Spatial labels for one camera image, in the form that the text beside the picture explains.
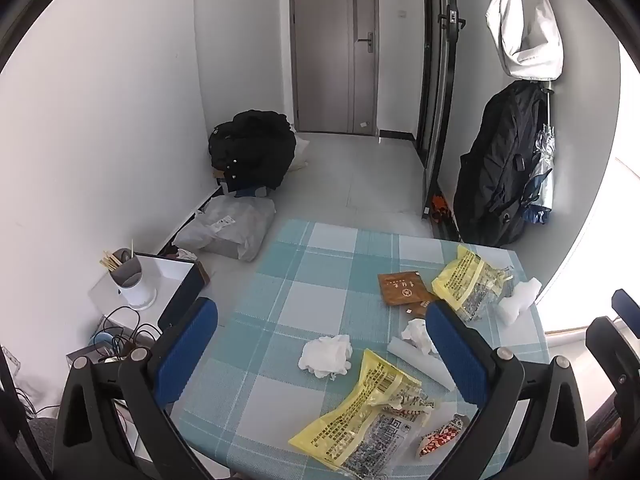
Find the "person right hand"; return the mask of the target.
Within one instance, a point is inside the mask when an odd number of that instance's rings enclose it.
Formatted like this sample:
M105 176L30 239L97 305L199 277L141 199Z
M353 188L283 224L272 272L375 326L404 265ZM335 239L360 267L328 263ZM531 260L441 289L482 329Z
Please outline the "person right hand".
M614 424L602 434L599 440L590 448L589 456L588 456L588 465L589 470L594 471L602 463L602 460L605 459L605 456L608 455L608 452L611 451L611 448L614 446L616 441L620 438L620 434L622 433L622 424L620 423L620 419L617 419Z

